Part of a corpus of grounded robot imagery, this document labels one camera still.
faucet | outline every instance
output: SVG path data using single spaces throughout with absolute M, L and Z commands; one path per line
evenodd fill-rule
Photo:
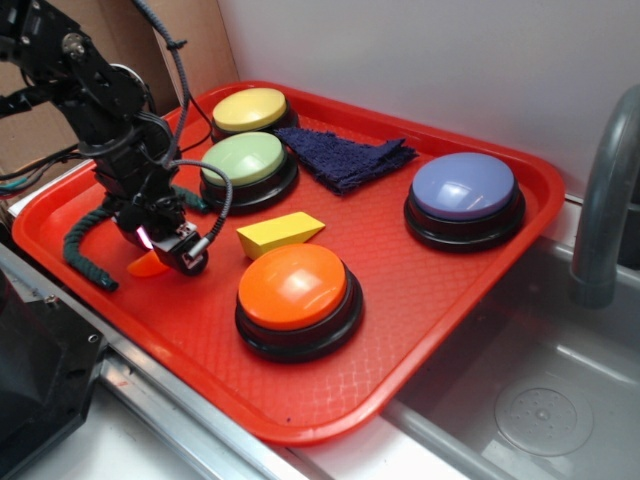
M 640 269 L 640 85 L 618 101 L 585 193 L 569 294 L 578 305 L 613 301 L 617 265 Z

yellow block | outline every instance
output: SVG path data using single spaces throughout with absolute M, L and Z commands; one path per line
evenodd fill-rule
M 324 228 L 319 222 L 304 212 L 292 213 L 246 227 L 238 228 L 238 238 L 247 257 L 255 260 L 269 250 L 304 243 Z

blue towel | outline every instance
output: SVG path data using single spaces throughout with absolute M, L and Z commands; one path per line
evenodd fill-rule
M 404 139 L 374 146 L 303 128 L 281 128 L 275 133 L 316 180 L 336 195 L 351 192 L 418 156 L 413 148 L 402 145 Z

red tray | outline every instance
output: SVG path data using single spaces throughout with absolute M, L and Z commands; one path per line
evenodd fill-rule
M 91 168 L 45 191 L 19 215 L 17 243 L 175 375 L 261 439 L 308 445 L 345 433 L 378 413 L 556 216 L 564 186 L 556 170 L 530 155 L 264 82 L 215 89 L 198 100 L 210 112 L 224 97 L 252 86 L 281 90 L 302 127 L 330 130 L 358 142 L 405 138 L 420 156 L 407 166 L 337 197 L 301 172 L 293 194 L 258 214 L 230 218 L 197 277 L 175 271 L 141 279 L 126 266 L 141 252 L 111 222 L 91 231 L 82 252 L 120 283 L 103 292 L 69 268 L 63 236 L 98 206 L 103 188 Z M 182 144 L 206 135 L 190 112 Z M 176 112 L 169 120 L 177 120 Z M 189 152 L 200 159 L 209 142 Z M 435 251 L 404 225 L 403 203 L 416 171 L 433 157 L 473 151 L 506 162 L 527 201 L 525 224 L 508 244 L 474 254 Z M 198 191 L 199 171 L 183 168 L 176 183 Z M 236 289 L 250 260 L 236 228 L 304 211 L 326 224 L 311 242 L 333 250 L 362 284 L 366 312 L 338 352 L 298 365 L 261 360 L 245 349 L 234 325 Z M 188 215 L 199 231 L 214 216 Z

stainless steel sink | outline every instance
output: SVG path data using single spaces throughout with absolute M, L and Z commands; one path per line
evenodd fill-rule
M 601 310 L 539 240 L 384 415 L 470 478 L 640 478 L 640 275 Z

